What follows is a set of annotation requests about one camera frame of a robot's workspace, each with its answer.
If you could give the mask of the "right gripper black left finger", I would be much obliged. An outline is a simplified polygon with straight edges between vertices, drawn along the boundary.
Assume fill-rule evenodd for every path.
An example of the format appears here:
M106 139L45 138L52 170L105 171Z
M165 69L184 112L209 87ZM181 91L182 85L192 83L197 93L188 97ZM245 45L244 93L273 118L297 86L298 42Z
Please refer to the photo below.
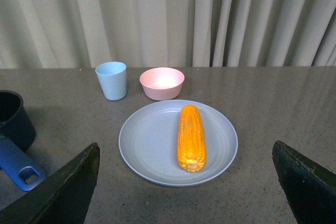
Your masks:
M84 223L100 165L91 143L65 166L3 210L1 223Z

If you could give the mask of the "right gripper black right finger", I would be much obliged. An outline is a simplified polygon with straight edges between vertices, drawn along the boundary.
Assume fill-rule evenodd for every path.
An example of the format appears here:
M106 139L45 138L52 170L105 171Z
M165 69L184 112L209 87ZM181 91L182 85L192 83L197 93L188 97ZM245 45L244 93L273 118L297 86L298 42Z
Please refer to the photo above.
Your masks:
M335 174L282 141L272 160L297 223L335 223Z

